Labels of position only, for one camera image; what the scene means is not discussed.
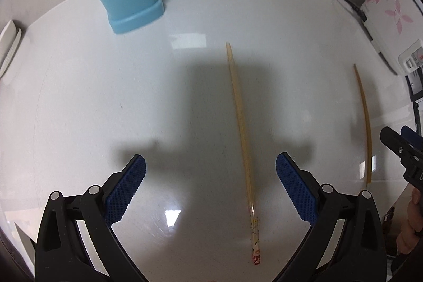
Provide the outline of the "person right hand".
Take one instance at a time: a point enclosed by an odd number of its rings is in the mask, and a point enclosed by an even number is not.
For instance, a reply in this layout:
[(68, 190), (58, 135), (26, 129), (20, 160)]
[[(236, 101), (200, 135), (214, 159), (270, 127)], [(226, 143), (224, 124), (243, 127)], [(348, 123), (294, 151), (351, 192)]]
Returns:
[(397, 253), (410, 254), (419, 242), (418, 234), (422, 232), (422, 211), (420, 200), (422, 193), (413, 188), (411, 200), (407, 205), (407, 219), (402, 223), (401, 230), (397, 236)]

